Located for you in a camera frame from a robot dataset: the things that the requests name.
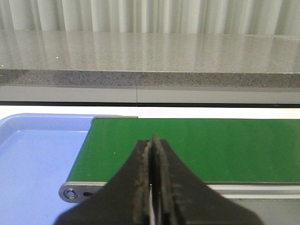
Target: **speckled stone surface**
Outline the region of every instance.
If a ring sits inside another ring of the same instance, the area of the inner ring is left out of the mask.
[[[300,36],[0,30],[0,85],[300,87]]]

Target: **blue tray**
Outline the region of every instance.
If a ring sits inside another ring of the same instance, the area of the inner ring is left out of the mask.
[[[0,223],[51,225],[94,115],[17,114],[0,120]]]

